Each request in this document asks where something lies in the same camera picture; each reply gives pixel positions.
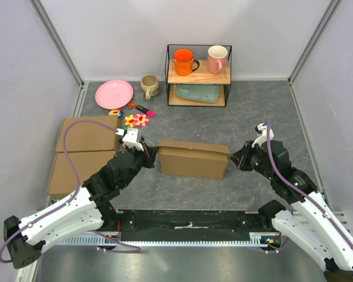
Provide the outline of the brown cardboard box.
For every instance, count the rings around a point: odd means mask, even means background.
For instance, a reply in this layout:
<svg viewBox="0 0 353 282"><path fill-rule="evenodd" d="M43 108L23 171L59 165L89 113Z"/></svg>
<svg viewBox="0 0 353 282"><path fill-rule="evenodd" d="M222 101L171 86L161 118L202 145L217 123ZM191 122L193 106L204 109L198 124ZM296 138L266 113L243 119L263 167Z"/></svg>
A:
<svg viewBox="0 0 353 282"><path fill-rule="evenodd" d="M159 143L161 173L222 180L228 166L227 145L162 140Z"/></svg>

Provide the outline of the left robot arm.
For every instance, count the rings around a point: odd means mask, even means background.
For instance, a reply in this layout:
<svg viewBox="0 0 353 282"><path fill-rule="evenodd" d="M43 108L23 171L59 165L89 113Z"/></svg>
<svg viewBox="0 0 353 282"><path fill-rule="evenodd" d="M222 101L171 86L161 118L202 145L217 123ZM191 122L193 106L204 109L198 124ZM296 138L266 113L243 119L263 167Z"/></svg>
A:
<svg viewBox="0 0 353 282"><path fill-rule="evenodd" d="M98 172L58 202L21 219L11 216L4 221L4 245L15 269L24 268L56 244L86 231L113 230L117 216L110 201L119 196L141 169L154 167L157 146L141 144L117 153Z"/></svg>

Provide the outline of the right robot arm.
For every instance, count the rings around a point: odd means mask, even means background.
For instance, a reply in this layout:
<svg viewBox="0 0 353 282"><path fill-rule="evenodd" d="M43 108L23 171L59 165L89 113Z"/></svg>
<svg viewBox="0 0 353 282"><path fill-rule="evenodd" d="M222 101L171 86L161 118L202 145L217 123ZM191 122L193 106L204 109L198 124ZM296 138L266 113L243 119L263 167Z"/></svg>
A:
<svg viewBox="0 0 353 282"><path fill-rule="evenodd" d="M353 236L328 207L322 193L303 171L292 166L280 141L247 141L230 154L237 169L256 171L270 181L274 192L309 223L301 224L277 201L259 210L259 227L285 234L322 269L326 281L353 281Z"/></svg>

